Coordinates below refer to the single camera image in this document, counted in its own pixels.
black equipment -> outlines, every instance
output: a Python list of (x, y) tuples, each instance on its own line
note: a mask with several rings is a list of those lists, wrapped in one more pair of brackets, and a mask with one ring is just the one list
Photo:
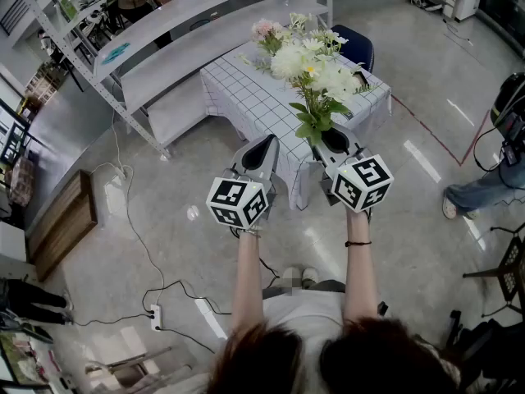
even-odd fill
[(504, 137), (504, 158), (512, 167), (525, 153), (525, 73), (514, 73), (502, 84), (491, 120)]

hair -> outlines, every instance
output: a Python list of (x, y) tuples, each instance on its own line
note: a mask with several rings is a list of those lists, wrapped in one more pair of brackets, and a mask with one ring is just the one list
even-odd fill
[(343, 334), (322, 348), (319, 367), (332, 394), (459, 392), (439, 358), (397, 320), (363, 318), (346, 324)]
[(301, 388), (303, 342), (283, 327), (265, 323), (228, 340), (208, 383), (207, 394), (290, 394)]

blue chair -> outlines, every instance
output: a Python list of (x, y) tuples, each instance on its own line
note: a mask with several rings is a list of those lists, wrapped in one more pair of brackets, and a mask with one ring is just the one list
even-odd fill
[(354, 63), (363, 63), (363, 69), (370, 71), (374, 68), (374, 46), (366, 36), (343, 25), (335, 25), (331, 30), (348, 40), (341, 45), (341, 54)]

white cable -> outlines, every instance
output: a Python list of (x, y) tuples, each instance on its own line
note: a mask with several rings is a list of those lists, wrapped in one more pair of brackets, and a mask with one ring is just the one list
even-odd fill
[[(127, 167), (131, 170), (131, 176), (130, 176), (130, 184), (128, 185), (128, 188), (126, 190), (126, 216), (128, 218), (128, 222), (130, 223), (130, 227), (131, 227), (131, 230), (134, 232), (134, 234), (137, 236), (137, 238), (139, 239), (140, 243), (142, 244), (142, 246), (144, 247), (144, 251), (146, 252), (146, 255), (148, 256), (148, 260), (149, 262), (151, 263), (151, 265), (158, 271), (158, 274), (161, 275), (161, 280), (162, 280), (162, 286), (161, 287), (164, 287), (165, 284), (164, 284), (164, 274), (162, 273), (162, 270), (153, 262), (153, 260), (151, 259), (151, 254), (149, 253), (149, 250), (148, 250), (148, 247), (146, 246), (146, 244), (144, 243), (144, 241), (142, 240), (142, 238), (140, 237), (139, 233), (135, 230), (135, 227), (133, 226), (133, 222), (131, 221), (131, 217), (130, 217), (130, 209), (129, 209), (129, 206), (130, 206), (130, 188), (131, 188), (131, 184), (133, 183), (133, 176), (135, 175), (135, 170), (130, 166), (130, 165), (122, 165), (122, 162), (121, 162), (121, 148), (119, 147), (118, 145), (118, 137), (116, 136), (116, 130), (115, 130), (115, 110), (113, 110), (113, 114), (112, 114), (112, 130), (113, 130), (113, 134), (115, 135), (115, 144), (116, 144), (116, 160), (118, 161), (118, 164), (120, 165), (120, 171), (121, 173), (126, 176), (126, 173), (125, 173), (125, 170), (124, 168)], [(99, 169), (100, 167), (104, 166), (104, 165), (111, 165), (112, 167), (114, 167), (116, 170), (119, 170), (118, 167), (116, 167), (115, 165), (113, 165), (111, 162), (105, 162), (105, 163), (101, 163), (100, 165), (98, 165), (94, 170), (93, 172), (91, 172), (91, 175), (94, 174), (94, 172)], [(159, 292), (158, 292), (158, 295), (157, 295), (157, 300), (155, 300), (155, 305), (158, 305), (158, 300), (160, 299), (161, 297), (161, 294), (162, 294), (162, 291), (163, 289), (161, 289)]]

green leaf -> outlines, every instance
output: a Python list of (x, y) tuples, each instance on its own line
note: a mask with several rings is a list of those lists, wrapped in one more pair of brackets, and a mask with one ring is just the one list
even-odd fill
[(306, 112), (300, 112), (299, 114), (295, 114), (296, 117), (301, 120), (302, 122), (306, 122), (308, 124), (311, 124), (314, 122), (314, 118), (310, 114), (307, 114)]
[(328, 122), (319, 122), (316, 125), (316, 128), (320, 131), (329, 131), (334, 126), (334, 122), (332, 120)]
[(319, 142), (321, 142), (321, 131), (318, 128), (312, 129), (312, 134), (310, 135), (310, 142), (312, 143), (312, 145), (319, 144)]
[(301, 127), (297, 129), (297, 131), (295, 132), (295, 135), (299, 137), (300, 139), (302, 139), (304, 137), (310, 137), (311, 135), (313, 135), (313, 133), (314, 133), (314, 129), (312, 128), (312, 126), (304, 122), (301, 125)]
[(301, 112), (306, 112), (308, 114), (308, 109), (302, 103), (290, 102), (290, 106)]
[(330, 103), (326, 106), (327, 110), (330, 112), (340, 112), (341, 114), (346, 114), (350, 110), (343, 105), (341, 102), (331, 100)]

